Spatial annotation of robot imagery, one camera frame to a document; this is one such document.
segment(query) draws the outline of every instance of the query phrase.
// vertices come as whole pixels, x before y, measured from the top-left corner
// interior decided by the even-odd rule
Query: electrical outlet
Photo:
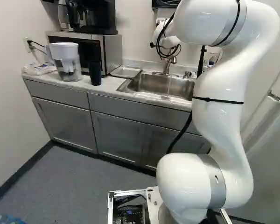
[[[24,41],[24,45],[25,45],[26,51],[28,53],[32,52],[32,49],[30,48],[30,45],[27,42],[27,41],[31,41],[31,38],[30,37],[23,38],[23,41]]]

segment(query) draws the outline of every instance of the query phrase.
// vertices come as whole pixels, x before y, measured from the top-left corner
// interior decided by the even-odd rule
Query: stainless steel sink
[[[194,79],[140,73],[132,80],[127,79],[117,91],[174,101],[192,101],[194,85]]]

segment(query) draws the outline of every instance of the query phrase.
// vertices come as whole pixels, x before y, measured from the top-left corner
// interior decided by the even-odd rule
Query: black tumbler
[[[102,67],[101,62],[89,62],[88,69],[92,85],[102,84]]]

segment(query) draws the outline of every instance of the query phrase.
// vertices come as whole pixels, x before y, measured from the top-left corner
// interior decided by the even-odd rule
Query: microwave
[[[79,44],[81,71],[89,75],[91,65],[100,63],[102,76],[122,65],[122,36],[94,35],[65,31],[48,31],[49,43],[73,42]]]

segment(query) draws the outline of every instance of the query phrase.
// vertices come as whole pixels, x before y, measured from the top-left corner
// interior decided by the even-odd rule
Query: gray carpet
[[[0,200],[0,214],[28,224],[106,224],[110,190],[155,185],[151,176],[53,147]]]

